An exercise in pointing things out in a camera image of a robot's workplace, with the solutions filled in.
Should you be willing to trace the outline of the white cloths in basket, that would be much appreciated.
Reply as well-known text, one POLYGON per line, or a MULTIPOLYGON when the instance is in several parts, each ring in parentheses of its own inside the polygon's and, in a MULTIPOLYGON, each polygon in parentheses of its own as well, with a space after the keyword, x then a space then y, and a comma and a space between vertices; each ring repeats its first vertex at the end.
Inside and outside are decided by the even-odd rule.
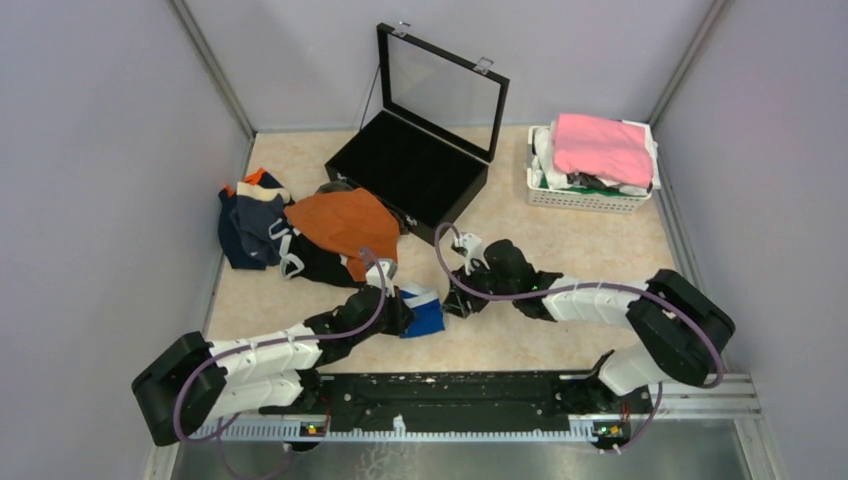
POLYGON ((547 171, 548 182, 551 188, 568 188, 573 185, 576 186, 585 186, 591 189, 602 190, 608 185, 620 185, 621 191, 624 192, 625 187, 635 187, 625 184, 617 184, 612 181, 608 181, 605 179, 599 179, 595 176, 576 173, 576 174, 565 174, 558 169, 556 169, 553 165, 553 147, 552 147, 552 132, 554 126, 550 130, 550 140, 551 140, 551 149, 549 150, 549 154, 545 154, 542 157, 543 167, 547 171))

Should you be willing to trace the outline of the navy underwear orange waistband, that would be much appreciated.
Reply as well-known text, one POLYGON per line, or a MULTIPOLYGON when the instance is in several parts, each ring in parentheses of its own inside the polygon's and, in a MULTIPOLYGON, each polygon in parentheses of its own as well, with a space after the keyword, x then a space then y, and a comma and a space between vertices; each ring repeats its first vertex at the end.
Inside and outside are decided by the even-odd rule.
POLYGON ((217 224, 217 235, 222 250, 233 269, 265 270, 270 265, 250 259, 244 252, 236 228, 231 222, 230 214, 236 206, 236 189, 225 185, 217 194, 220 202, 220 213, 217 224))

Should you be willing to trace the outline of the royal blue underwear white trim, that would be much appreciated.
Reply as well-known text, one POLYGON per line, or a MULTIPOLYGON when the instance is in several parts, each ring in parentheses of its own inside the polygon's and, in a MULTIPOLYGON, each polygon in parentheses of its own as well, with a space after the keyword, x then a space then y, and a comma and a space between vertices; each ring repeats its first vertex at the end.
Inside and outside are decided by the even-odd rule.
POLYGON ((401 287, 400 292, 404 304, 414 316, 401 338, 418 338, 445 330, 444 313, 435 289, 409 283, 401 287))

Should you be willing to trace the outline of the pink folded cloth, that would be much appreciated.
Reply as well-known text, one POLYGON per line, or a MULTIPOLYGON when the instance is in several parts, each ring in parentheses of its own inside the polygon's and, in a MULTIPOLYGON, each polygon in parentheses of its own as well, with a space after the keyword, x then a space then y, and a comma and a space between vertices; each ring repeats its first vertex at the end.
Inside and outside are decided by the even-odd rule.
POLYGON ((552 132, 553 165, 646 189, 654 179, 653 139, 644 125, 584 114, 561 114, 552 132))

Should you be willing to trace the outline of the dark blue underwear cream waistband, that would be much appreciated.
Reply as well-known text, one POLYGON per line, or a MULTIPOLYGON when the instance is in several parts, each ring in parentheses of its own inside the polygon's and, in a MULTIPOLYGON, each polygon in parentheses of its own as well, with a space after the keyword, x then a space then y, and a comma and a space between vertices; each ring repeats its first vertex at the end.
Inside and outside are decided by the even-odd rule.
POLYGON ((280 263, 280 242, 288 228, 284 209, 292 203, 291 194, 283 187, 237 184, 236 206, 230 219, 250 259, 270 266, 280 263))

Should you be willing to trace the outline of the white plastic basket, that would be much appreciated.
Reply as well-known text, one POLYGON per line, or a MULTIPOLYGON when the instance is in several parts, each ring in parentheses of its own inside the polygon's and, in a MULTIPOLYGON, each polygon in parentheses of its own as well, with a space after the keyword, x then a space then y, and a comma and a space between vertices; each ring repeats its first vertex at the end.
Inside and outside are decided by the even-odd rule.
POLYGON ((526 200, 531 206, 565 208, 572 210, 628 214, 638 210, 657 193, 662 184, 658 166, 658 143, 654 140, 648 124, 621 120, 621 123, 642 129, 646 138, 646 149, 653 161, 653 179, 647 190, 636 187, 608 185, 602 190, 585 186, 551 188, 542 157, 551 149, 550 125, 534 125, 527 130, 526 140, 526 200))

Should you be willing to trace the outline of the black underwear white trim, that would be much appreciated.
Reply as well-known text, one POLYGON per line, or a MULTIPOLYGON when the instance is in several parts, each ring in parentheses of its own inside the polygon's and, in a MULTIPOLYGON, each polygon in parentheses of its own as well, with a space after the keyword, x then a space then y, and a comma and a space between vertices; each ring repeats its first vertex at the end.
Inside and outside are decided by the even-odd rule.
POLYGON ((278 247, 279 271, 285 280, 302 277, 342 288, 361 285, 348 271, 345 256, 322 249, 282 219, 271 224, 268 233, 278 247))

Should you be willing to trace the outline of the olive grey underwear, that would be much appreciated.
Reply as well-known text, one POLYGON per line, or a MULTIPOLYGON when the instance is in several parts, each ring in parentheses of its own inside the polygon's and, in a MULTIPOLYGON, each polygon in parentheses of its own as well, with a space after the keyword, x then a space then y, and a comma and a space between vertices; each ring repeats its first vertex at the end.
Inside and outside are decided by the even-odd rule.
POLYGON ((318 194, 328 194, 328 193, 337 193, 337 192, 350 192, 353 191, 354 187, 350 184, 346 183, 342 180, 335 180, 324 183, 321 185, 315 192, 318 194))

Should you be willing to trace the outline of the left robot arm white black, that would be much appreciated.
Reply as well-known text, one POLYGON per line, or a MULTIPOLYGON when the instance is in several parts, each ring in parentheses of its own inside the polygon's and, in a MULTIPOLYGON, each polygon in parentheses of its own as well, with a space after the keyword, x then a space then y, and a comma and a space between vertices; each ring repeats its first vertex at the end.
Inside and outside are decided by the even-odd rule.
POLYGON ((277 332, 225 341, 198 331, 178 337, 131 384, 153 443, 175 444, 210 419, 247 411, 314 410, 319 367, 411 324, 414 314, 393 284, 396 270, 395 261, 380 259, 344 304, 277 332))

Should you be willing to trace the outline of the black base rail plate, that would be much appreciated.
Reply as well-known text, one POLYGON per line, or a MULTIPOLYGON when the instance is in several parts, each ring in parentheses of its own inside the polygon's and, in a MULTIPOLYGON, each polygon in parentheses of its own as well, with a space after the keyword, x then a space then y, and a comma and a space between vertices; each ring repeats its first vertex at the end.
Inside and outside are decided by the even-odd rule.
POLYGON ((414 433, 568 430, 578 415, 647 414, 647 388, 619 397, 578 371, 337 373, 314 375, 291 406, 264 416, 327 418, 333 433, 382 432, 397 417, 414 433))

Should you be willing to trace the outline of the orange underwear cream waistband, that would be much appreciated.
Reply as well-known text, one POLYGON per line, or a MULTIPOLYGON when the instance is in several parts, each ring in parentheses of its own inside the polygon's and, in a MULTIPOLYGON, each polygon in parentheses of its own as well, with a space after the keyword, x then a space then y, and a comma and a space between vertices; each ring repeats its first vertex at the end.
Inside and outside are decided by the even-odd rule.
POLYGON ((319 249, 338 257, 355 282, 366 277, 365 247, 378 258, 398 260, 398 219, 363 188, 316 193, 284 208, 290 225, 319 249))

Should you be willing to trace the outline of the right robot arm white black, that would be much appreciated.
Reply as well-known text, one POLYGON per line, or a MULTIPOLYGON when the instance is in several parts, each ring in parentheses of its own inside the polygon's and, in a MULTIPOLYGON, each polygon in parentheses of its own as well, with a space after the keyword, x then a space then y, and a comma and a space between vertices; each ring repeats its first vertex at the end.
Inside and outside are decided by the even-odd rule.
POLYGON ((675 270, 641 282, 581 281, 536 269, 508 239, 489 245, 456 234, 452 251, 463 264, 449 272, 446 312, 466 318, 492 302, 508 302, 524 316, 549 322, 588 322, 633 332, 636 342, 604 354, 586 385, 589 404, 612 412, 627 394, 675 380, 708 387, 724 370, 721 354, 734 321, 675 270))

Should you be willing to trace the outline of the black display case glass lid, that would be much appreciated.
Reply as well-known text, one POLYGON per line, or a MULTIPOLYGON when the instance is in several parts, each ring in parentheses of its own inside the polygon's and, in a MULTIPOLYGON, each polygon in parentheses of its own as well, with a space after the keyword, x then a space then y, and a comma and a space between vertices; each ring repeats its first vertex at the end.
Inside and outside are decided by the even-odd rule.
POLYGON ((407 32, 376 27, 381 106, 324 165, 360 187, 429 244, 488 180, 510 81, 491 59, 465 59, 407 32))

